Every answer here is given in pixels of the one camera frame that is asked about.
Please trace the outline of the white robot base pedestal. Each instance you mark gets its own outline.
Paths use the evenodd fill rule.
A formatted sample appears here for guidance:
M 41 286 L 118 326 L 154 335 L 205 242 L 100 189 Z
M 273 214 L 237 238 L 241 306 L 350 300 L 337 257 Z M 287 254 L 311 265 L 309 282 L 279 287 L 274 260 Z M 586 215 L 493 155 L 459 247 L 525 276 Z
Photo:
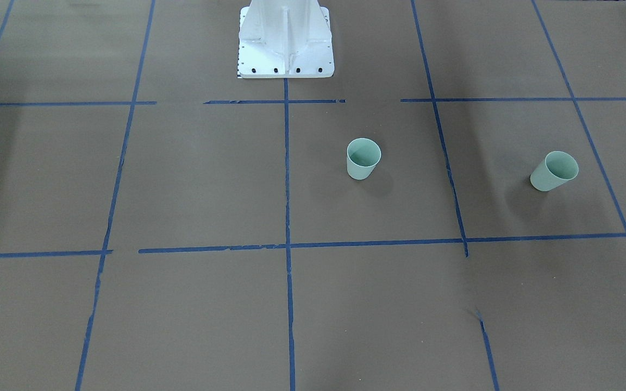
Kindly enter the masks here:
M 241 8 L 239 78 L 330 78 L 334 73 L 330 13 L 318 1 L 251 1 Z

